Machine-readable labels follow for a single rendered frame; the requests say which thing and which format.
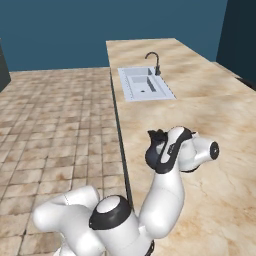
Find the pale grey sink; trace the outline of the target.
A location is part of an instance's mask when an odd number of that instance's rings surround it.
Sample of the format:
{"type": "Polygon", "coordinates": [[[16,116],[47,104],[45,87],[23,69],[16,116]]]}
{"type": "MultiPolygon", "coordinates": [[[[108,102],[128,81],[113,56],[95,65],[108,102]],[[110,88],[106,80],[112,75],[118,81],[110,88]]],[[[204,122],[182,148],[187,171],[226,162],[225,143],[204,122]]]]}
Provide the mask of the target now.
{"type": "Polygon", "coordinates": [[[118,69],[124,97],[128,102],[175,100],[176,97],[153,66],[118,69]]]}

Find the black curved tap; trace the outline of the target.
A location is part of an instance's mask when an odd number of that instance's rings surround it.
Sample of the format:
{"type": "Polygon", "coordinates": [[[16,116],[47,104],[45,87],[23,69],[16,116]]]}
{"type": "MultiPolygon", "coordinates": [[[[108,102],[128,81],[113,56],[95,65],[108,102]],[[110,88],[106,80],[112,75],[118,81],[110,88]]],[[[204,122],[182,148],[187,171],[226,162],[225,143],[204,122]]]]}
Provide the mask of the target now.
{"type": "Polygon", "coordinates": [[[160,76],[161,71],[160,71],[159,55],[156,52],[151,51],[151,52],[148,52],[146,54],[145,59],[147,59],[150,55],[155,55],[156,56],[155,76],[160,76]]]}

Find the dark grey cabinet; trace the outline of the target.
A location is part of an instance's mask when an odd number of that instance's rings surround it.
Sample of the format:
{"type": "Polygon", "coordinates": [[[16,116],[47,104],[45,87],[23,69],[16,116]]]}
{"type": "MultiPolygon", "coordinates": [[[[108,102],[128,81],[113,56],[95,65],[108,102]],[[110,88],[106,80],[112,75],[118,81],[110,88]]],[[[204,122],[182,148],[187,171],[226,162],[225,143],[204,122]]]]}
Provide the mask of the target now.
{"type": "Polygon", "coordinates": [[[0,39],[0,92],[11,82],[10,73],[2,50],[0,39]]]}

